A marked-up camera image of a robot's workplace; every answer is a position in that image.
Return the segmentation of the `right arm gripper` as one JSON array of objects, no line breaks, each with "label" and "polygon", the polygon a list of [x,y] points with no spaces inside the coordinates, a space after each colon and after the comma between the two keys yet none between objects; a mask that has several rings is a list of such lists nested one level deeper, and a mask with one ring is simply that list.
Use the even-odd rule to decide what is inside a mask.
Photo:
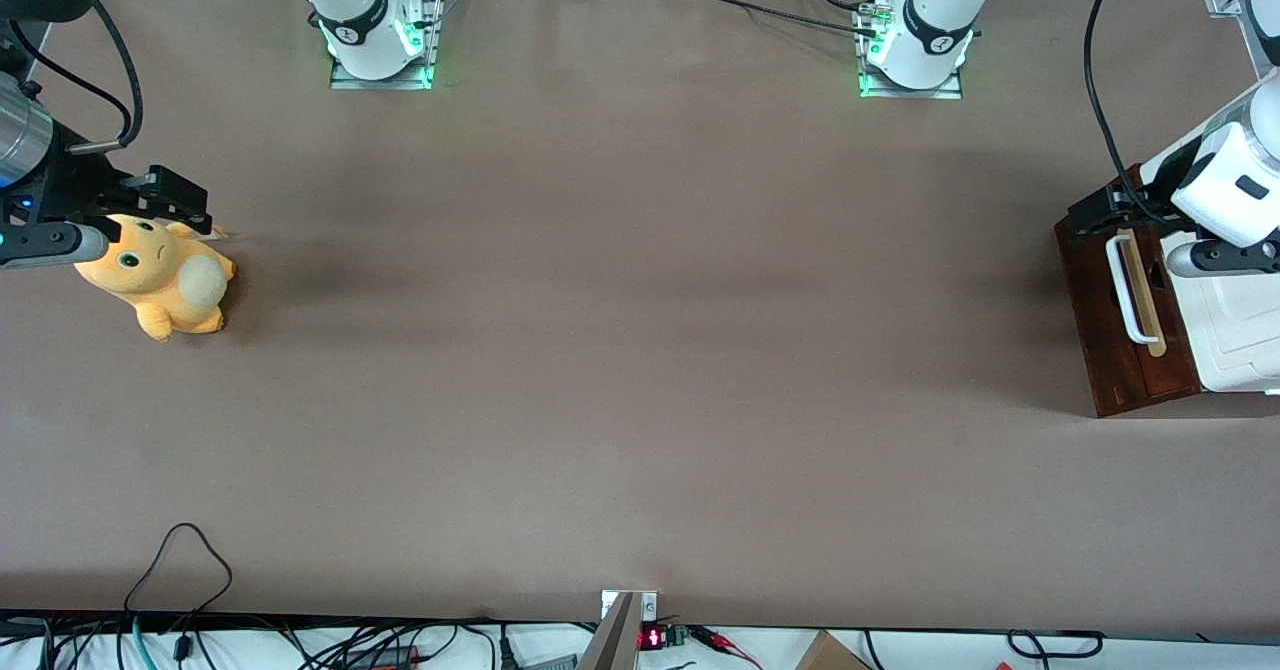
[{"label": "right arm gripper", "polygon": [[148,167],[148,209],[134,188],[124,186],[131,176],[118,170],[102,154],[73,155],[68,143],[82,136],[60,122],[45,156],[15,182],[15,219],[23,224],[81,222],[84,217],[125,214],[125,225],[136,231],[168,233],[179,238],[214,238],[209,192],[163,165]]}]

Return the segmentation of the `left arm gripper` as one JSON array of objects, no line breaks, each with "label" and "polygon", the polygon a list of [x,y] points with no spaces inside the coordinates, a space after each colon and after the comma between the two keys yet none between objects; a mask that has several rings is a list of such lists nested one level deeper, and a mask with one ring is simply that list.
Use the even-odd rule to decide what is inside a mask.
[{"label": "left arm gripper", "polygon": [[[1199,172],[1184,172],[1174,183],[1171,202],[1196,225],[1236,247],[1256,245],[1277,229],[1279,132],[1276,122],[1206,122],[1160,155],[1140,165],[1140,179],[1155,181],[1178,152],[1197,147],[1190,160]],[[1068,209],[1066,236],[1073,243],[1137,227],[1165,227],[1167,219],[1151,206],[1142,181],[1111,181],[1098,200],[1080,200]]]}]

